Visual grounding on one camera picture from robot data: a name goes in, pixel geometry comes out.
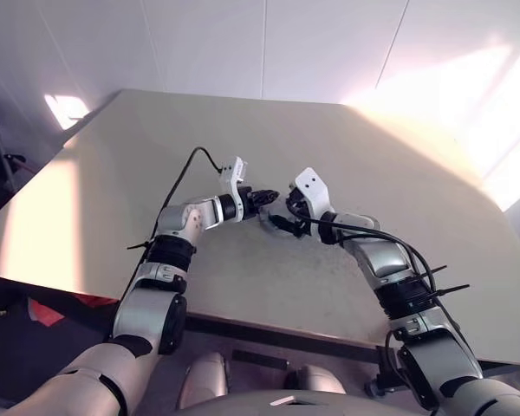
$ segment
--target black cable tie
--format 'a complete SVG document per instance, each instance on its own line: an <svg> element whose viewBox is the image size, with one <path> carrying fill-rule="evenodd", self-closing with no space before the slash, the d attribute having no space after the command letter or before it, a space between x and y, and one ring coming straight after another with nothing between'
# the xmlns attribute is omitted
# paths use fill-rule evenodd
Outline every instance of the black cable tie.
<svg viewBox="0 0 520 416"><path fill-rule="evenodd" d="M144 247L145 249L147 249L148 247L150 247L150 241L145 241L144 243L140 243L140 244L137 244L137 245L132 245L131 247L127 247L126 250L134 250L134 249L140 249L141 247Z"/></svg>
<svg viewBox="0 0 520 416"><path fill-rule="evenodd" d="M444 265L442 265L442 266L436 267L435 269L432 269L432 273L435 274L435 273L437 273L438 271L441 271L441 270L446 269L446 268L447 268L447 265L444 264ZM420 279L423 279L423 278L426 277L426 276L427 276L427 273L422 273L422 274L419 275L419 278L420 278Z"/></svg>
<svg viewBox="0 0 520 416"><path fill-rule="evenodd" d="M449 293L456 292L457 290L467 289L469 287L470 287L469 284L461 284L460 286L453 286L452 288L448 288L448 289L438 289L435 292L431 293L430 297L431 298L441 297L441 296L447 295Z"/></svg>

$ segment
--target cable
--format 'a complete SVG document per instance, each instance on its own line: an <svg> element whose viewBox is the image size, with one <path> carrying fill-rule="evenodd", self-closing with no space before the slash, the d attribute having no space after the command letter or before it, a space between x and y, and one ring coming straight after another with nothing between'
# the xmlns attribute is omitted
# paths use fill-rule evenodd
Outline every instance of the cable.
<svg viewBox="0 0 520 416"><path fill-rule="evenodd" d="M389 343L391 342L392 334L393 334L393 331L389 331L389 332L387 332L387 335L385 336L385 358L387 359L387 365L393 370L395 375L397 377L399 377L403 383L405 383L405 386L408 387L408 383L406 382L406 379L399 372L399 369L393 364L394 361L391 360L391 356L389 355L389 352L391 351L391 348L389 347Z"/></svg>
<svg viewBox="0 0 520 416"><path fill-rule="evenodd" d="M410 261L410 264L412 265L412 267L414 269L414 273L417 276L419 276L419 269L418 269L418 265L414 261L414 254L413 254L412 247L409 244L402 241L400 238L394 236L393 234L389 234L387 232L380 231L380 230L374 230L371 228L357 227L355 225L348 225L348 224L338 224L338 223L334 223L333 221L324 221L321 219L313 219L310 217L306 217L305 215L302 215L300 212L298 212L297 209L295 209L295 207L293 207L289 201L287 201L287 208L289 209L291 214L293 214L295 217L300 218L302 221L306 221L308 223L327 225L330 227L341 228L343 230L365 232L367 234L377 236L377 237L373 237L373 238L380 238L382 240L393 241L394 243L399 244L401 247L403 247L405 249L406 254L408 255L408 260ZM426 273L428 273L428 276L429 276L429 274L432 273L432 271L429 270L429 266L428 266L428 269L426 270Z"/></svg>
<svg viewBox="0 0 520 416"><path fill-rule="evenodd" d="M166 199L164 200L164 204L162 204L162 207L159 209L158 216L156 217L156 221L154 223L153 233L150 236L150 238L154 238L154 234L156 233L156 230L158 229L158 220L159 220L160 214L162 213L162 210L164 208L166 208L167 205L170 203L170 200L172 199L173 194L175 193L175 191L177 191L179 184L183 180L183 177L187 173L187 170L189 169L189 166L191 165L192 160L194 159L194 156L195 156L195 154L197 154L198 151L201 151L206 155L206 157L210 161L211 165L214 167L214 169L216 169L216 172L218 172L218 173L222 172L221 168L218 167L218 165L216 165L216 162L214 162L214 160L211 158L211 155L208 153L208 151L205 148L203 148L202 146L197 146L194 149L192 149L192 152L189 155L189 159L187 159L185 165L183 166L183 169L181 169L181 173L179 174L178 178L173 183L172 189L168 192Z"/></svg>
<svg viewBox="0 0 520 416"><path fill-rule="evenodd" d="M353 236L345 236L339 240L339 243L342 244L342 242L344 242L344 241L354 240L354 239L358 239L358 238L379 238L381 240L387 240L387 241L392 241L394 243L397 243L398 238L396 238L394 236L392 236L392 237L393 238L383 237L379 234L374 234L374 233L370 232L370 233L358 234L358 235L353 235ZM424 277L427 276L427 278L430 282L431 292L434 292L435 290L437 290L437 288L435 286L435 277L433 276L433 271L430 269L429 264L414 247L412 247L410 244L407 244L407 245L408 245L408 248L412 251L413 255L416 258L418 258L419 261L422 263L422 266L424 267L424 270L426 271L424 273Z"/></svg>
<svg viewBox="0 0 520 416"><path fill-rule="evenodd" d="M151 234L150 239L154 238L154 234L156 233L156 230L158 229L158 220L159 220L160 214L162 213L162 210L164 208L166 208L167 205L170 203L170 200L172 199L173 194L175 193L175 191L177 191L179 184L183 180L183 177L185 176L187 170L189 169L189 166L191 165L192 160L194 159L195 154L197 154L198 151L201 151L206 155L206 157L208 158L208 160L210 161L211 165L214 167L216 172L218 172L218 173L222 172L222 169L220 167L218 167L218 165L216 165L216 162L214 162L214 159L211 157L210 153L205 148L203 148L202 146L197 146L194 149L192 149L192 152L189 155L189 159L187 159L185 165L183 166L183 169L181 169L181 173L179 174L179 176L173 183L172 189L170 189L170 191L167 193L166 199L164 200L164 204L162 204L162 207L159 209L158 215L156 216L156 221L154 222L153 233ZM150 244L148 242L145 242L142 244L137 244L133 247L128 247L127 249L131 250L131 249L136 249L138 247L145 247L145 250L143 251L142 255L140 256L140 260L137 263L135 270L133 271L133 275L131 276L130 282L133 281L133 279L135 278L135 275L137 274L137 270L139 269L139 266L144 262L146 256L148 255L148 250L150 248ZM130 286L131 286L131 283L129 283L127 285L127 287L125 288L125 291L123 292L123 295L121 296L121 299L123 299L125 297Z"/></svg>

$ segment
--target beige tabletop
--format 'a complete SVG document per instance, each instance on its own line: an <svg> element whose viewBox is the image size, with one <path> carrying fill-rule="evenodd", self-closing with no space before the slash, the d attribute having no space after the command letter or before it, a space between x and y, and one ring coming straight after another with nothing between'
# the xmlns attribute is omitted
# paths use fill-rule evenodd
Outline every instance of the beige tabletop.
<svg viewBox="0 0 520 416"><path fill-rule="evenodd" d="M0 211L0 276L120 297L189 152L241 156L246 182L285 192L312 166L338 211L421 251L479 359L520 363L520 242L453 140L349 107L124 91ZM219 194L199 155L174 202ZM387 319L355 260L257 220L207 231L186 293L195 313L381 344Z"/></svg>

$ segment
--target floor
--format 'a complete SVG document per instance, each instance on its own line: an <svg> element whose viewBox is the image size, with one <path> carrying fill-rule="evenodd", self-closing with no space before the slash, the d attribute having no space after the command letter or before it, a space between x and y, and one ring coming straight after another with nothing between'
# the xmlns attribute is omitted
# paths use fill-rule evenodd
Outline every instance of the floor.
<svg viewBox="0 0 520 416"><path fill-rule="evenodd" d="M0 403L4 405L22 400L82 350L100 342L101 338L99 332L68 319L46 328L29 319L24 303L16 305L7 316L0 318ZM210 351L231 357L233 349L284 358L293 368L305 363L325 367L340 379L349 394L360 397L365 397L362 390L364 383L377 372L373 364L236 341L222 336L185 333L179 350L160 361L136 414L152 416L159 414L159 411L169 413L175 406L185 370L192 361ZM231 361L230 367L233 393L273 389L283 385L284 371L238 361ZM520 372L503 377L506 382L520 389ZM382 401L417 414L427 414L408 391L389 394Z"/></svg>

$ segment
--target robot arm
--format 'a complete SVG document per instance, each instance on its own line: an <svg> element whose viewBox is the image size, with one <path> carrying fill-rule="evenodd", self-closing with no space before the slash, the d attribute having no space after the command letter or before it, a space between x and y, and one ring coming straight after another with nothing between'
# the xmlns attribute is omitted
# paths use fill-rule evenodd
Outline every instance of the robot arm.
<svg viewBox="0 0 520 416"><path fill-rule="evenodd" d="M5 415L133 414L161 355L179 346L185 326L186 274L203 231L252 218L277 192L238 186L245 163L220 174L223 194L164 208L152 240L121 299L108 342L75 358Z"/></svg>
<svg viewBox="0 0 520 416"><path fill-rule="evenodd" d="M304 170L291 188L287 206L300 220L296 228L325 244L339 244L357 260L395 339L403 343L398 376L421 406L451 415L520 415L520 392L483 379L478 360L438 299L467 285L428 287L412 247L380 231L373 218L335 212L313 169Z"/></svg>

